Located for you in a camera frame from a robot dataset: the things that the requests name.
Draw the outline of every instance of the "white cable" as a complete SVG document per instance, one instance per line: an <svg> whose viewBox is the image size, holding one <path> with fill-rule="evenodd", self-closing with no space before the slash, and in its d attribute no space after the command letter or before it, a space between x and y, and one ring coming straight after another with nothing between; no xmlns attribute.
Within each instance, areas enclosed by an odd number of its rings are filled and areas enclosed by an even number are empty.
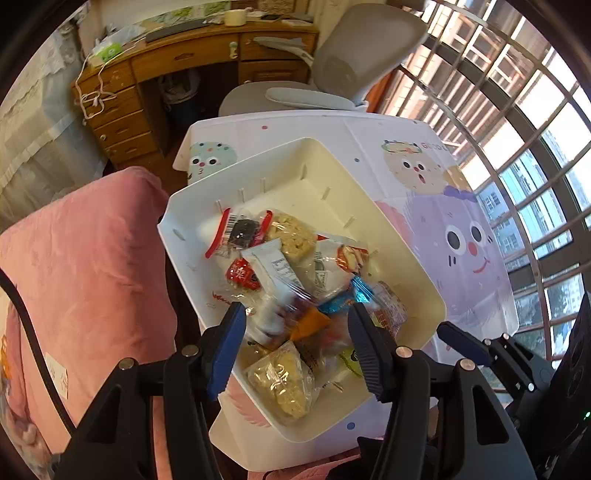
<svg viewBox="0 0 591 480"><path fill-rule="evenodd" d="M132 46L130 46L130 48L126 48L124 51L119 52L113 58L109 59L104 64L102 64L102 66L99 70L99 73L97 74L97 77L99 79L99 85L100 85L98 91L94 90L90 93L82 93L82 90L80 89L80 85L78 84L78 82L80 81L80 78L82 77L82 73L84 72L84 69L86 67L86 62L88 62L88 59L91 57L92 52L90 52L88 54L88 56L84 59L84 62L82 63L82 69L80 70L80 73L78 74L78 77L76 78L76 81L74 82L74 85L76 87L76 90L78 91L78 98L80 99L80 108L82 109L82 114L84 115L85 120L90 120L91 118L94 118L97 115L99 115L100 113L104 112L105 111L105 102L107 102L109 100L114 100L117 98L116 93L105 92L103 90L104 85L103 85L103 78L102 78L101 74L103 73L103 70L105 69L105 67L109 63L111 63L113 60L115 60L119 55L123 55L127 51L134 48L144 38L145 38L145 35L143 37L140 37L137 40L135 40L134 44ZM98 112L95 112L95 113L92 113L89 115L88 113L86 113L86 107L84 106L85 103L91 103L93 106L100 105L100 110Z"/></svg>

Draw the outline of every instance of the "table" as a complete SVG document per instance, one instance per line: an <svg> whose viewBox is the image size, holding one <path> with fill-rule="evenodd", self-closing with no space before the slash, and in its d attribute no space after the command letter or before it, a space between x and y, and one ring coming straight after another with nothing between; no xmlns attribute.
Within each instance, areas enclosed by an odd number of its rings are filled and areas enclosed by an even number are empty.
<svg viewBox="0 0 591 480"><path fill-rule="evenodd" d="M373 113L281 111L197 122L173 167L187 170L197 142L228 145L238 161L297 138L319 140L376 201L415 253L447 306L447 319L479 338L514 333L509 277L486 216L452 155L425 123ZM441 362L459 354L437 338L424 350ZM292 444L273 430L237 382L220 395L210 438L246 469L311 462L384 433L389 405L374 399L312 442Z"/></svg>
<svg viewBox="0 0 591 480"><path fill-rule="evenodd" d="M98 143L118 169L131 165L157 171L170 146L170 126L160 100L157 77L193 67L224 64L209 78L202 78L202 89L212 105L239 83L266 80L306 82L309 68L294 54L261 47L259 36L300 38L312 53L318 31L312 26L291 27L280 22L247 22L241 27L208 25L146 43L113 60L101 74L103 91L117 94L105 102L105 110L88 120ZM80 78L82 93L99 90L100 68L88 67ZM78 93L71 85L75 99ZM88 114L100 106L87 107Z"/></svg>

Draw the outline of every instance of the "gray office chair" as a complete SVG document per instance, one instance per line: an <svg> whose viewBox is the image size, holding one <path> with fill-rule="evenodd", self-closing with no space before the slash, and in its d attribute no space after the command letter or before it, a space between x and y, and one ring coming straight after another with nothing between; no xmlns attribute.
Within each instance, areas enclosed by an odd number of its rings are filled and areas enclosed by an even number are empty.
<svg viewBox="0 0 591 480"><path fill-rule="evenodd" d="M411 8L424 0L389 0ZM365 96L425 39L427 24L390 5L358 4L345 12L312 58L300 39L256 37L261 45L290 51L311 68L314 85L299 82L252 82L224 98L219 116L297 108L366 111Z"/></svg>

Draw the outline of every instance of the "trash bin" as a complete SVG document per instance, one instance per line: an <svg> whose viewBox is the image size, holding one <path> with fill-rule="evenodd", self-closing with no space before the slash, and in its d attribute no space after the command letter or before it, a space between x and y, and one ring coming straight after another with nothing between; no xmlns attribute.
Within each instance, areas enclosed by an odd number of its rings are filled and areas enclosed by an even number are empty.
<svg viewBox="0 0 591 480"><path fill-rule="evenodd" d="M184 132L199 120L196 98L199 88L197 69L162 75L158 78L158 87L168 115L177 128Z"/></svg>

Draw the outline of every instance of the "pink cushion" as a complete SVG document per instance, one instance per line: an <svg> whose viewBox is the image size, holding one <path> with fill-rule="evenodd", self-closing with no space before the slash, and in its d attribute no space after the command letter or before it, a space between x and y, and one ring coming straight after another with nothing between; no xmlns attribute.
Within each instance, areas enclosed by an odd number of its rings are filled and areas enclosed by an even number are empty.
<svg viewBox="0 0 591 480"><path fill-rule="evenodd" d="M146 363L174 352L176 316L156 228L167 201L159 179L143 168L127 168L38 210L0 236L0 266L17 285L43 354L67 369L63 402L76 424L120 359ZM11 365L18 379L11 382L10 406L28 415L52 452L62 452L70 437L24 331L10 325L17 321L7 318L8 347L16 349L9 358L16 364L22 358L21 365ZM157 439L159 455L165 455L163 440Z"/></svg>

